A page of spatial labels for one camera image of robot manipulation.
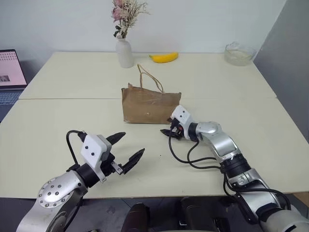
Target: paper bag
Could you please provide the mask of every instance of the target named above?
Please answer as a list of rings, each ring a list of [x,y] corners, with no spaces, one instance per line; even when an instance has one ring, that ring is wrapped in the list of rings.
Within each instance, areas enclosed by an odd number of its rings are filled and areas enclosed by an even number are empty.
[[[122,108],[124,121],[128,123],[169,124],[172,112],[179,105],[181,93],[165,93],[161,83],[149,74],[141,65],[140,87],[130,83],[128,88],[122,89]],[[160,92],[143,88],[142,75],[146,74],[153,79]]]

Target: glass bowl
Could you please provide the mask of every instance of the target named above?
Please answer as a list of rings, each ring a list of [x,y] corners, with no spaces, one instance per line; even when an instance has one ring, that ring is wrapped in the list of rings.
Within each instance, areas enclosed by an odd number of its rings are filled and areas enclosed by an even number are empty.
[[[255,53],[256,51],[253,48],[233,42],[225,47],[224,58],[230,64],[246,66],[250,64]]]

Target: table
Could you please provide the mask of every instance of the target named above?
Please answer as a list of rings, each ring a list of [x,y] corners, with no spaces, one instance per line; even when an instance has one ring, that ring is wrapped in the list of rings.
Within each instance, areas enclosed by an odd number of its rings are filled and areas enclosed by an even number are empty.
[[[134,56],[166,92],[182,92],[183,99],[276,97],[253,63],[236,67],[223,54],[179,54],[165,64],[152,62],[146,53]],[[19,98],[120,99],[128,82],[140,85],[138,69],[120,68],[115,53],[56,52]],[[147,76],[144,87],[156,90]]]
[[[182,99],[181,104],[196,121],[219,122],[270,187],[283,192],[309,190],[309,145],[277,99]],[[45,181],[63,174],[73,164],[65,140],[71,129],[104,136],[126,131],[112,148],[118,163],[146,148],[128,174],[110,175],[86,198],[223,195],[220,172],[177,162],[168,138],[159,131],[162,128],[168,125],[123,122],[121,100],[19,100],[0,124],[0,196],[36,198]],[[193,144],[172,142],[182,159]],[[80,163],[81,145],[72,136]],[[210,155],[200,145],[192,158]]]

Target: yellow banana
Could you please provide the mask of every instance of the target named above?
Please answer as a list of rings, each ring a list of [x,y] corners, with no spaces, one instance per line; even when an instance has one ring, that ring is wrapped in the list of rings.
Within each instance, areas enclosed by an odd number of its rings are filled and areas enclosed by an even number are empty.
[[[149,57],[156,63],[166,63],[177,59],[178,52],[173,52],[165,55],[149,55]]]

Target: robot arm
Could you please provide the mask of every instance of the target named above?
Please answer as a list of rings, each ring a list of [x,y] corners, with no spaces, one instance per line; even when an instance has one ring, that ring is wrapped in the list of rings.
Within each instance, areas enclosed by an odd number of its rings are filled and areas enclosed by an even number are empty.
[[[104,182],[111,173],[126,174],[140,160],[145,149],[135,153],[124,166],[114,162],[111,147],[124,135],[122,132],[104,138],[102,135],[80,132],[85,164],[73,165],[63,175],[47,181],[39,190],[34,206],[20,222],[17,232],[65,231],[75,216],[75,213],[71,216],[70,212],[75,207],[77,212],[88,188],[98,181]]]
[[[266,232],[308,232],[309,220],[280,206],[277,196],[280,193],[269,189],[258,172],[251,168],[235,142],[222,131],[216,122],[193,121],[190,113],[181,105],[171,115],[175,137],[180,134],[192,141],[204,141],[212,148],[221,172],[229,186],[236,192],[235,200],[244,217],[250,224],[260,223]]]

